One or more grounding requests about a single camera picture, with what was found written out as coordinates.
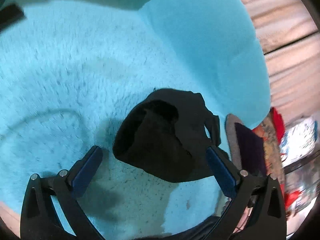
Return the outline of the black pants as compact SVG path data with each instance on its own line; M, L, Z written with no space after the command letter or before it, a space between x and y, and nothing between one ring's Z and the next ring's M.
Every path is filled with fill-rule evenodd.
M159 89L135 106L113 145L116 159L170 183L211 177L206 149L219 146L220 119L200 93Z

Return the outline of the dark purple folded garment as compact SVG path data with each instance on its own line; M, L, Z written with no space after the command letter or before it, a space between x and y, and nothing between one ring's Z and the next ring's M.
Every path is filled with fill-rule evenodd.
M242 169L254 176L266 177L263 139L240 123L235 123L235 131Z

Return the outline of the red patterned cloth pile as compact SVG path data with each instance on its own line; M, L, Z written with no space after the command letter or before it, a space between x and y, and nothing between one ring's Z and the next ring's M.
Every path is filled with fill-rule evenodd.
M278 176L286 216L295 216L319 193L318 122L310 116L285 126L272 107L253 131L264 141L267 172Z

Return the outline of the turquoise fluffy bed blanket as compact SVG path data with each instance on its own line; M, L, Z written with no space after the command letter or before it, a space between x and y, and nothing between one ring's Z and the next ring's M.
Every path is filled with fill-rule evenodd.
M21 212L32 174L104 159L79 203L107 239L168 235L215 211L214 177L172 184L118 161L116 132L160 88L200 93L221 120L270 109L267 67L241 0L8 0L1 32L1 203Z

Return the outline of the black flat object on bed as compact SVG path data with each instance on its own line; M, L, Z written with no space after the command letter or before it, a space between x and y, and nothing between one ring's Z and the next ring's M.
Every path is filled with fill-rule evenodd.
M0 30L3 31L24 18L25 15L23 10L16 3L11 3L1 9Z

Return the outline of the beige curtain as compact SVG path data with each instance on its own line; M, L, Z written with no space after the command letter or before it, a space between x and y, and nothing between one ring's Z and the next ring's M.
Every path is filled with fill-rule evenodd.
M319 111L319 31L301 0L241 0L263 49L271 105L285 124Z

